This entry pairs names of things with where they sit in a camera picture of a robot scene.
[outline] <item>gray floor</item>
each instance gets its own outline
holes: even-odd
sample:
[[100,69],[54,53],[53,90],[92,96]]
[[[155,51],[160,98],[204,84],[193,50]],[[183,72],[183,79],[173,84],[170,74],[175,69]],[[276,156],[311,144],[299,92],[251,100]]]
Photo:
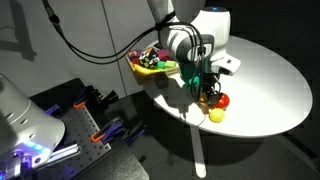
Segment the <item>gray floor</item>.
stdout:
[[[129,126],[144,121],[146,133],[130,145],[152,180],[199,179],[193,165],[189,126],[152,105],[144,93],[121,99],[108,109]],[[282,136],[231,138],[201,131],[206,179],[320,179],[303,153]]]

